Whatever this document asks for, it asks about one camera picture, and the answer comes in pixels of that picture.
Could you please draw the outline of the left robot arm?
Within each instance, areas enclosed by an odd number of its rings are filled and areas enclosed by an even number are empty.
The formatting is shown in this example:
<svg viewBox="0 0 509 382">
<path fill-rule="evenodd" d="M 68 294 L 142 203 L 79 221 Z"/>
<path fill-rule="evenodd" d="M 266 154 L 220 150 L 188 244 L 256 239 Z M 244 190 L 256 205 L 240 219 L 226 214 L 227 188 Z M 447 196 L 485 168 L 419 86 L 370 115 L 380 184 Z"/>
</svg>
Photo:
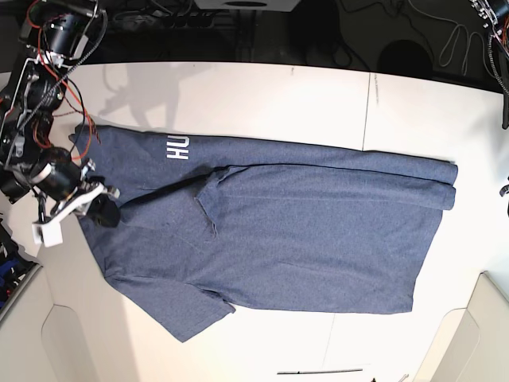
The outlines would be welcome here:
<svg viewBox="0 0 509 382">
<path fill-rule="evenodd" d="M 502 129 L 508 130 L 508 0 L 470 0 L 487 30 L 488 58 L 503 91 Z"/>
</svg>

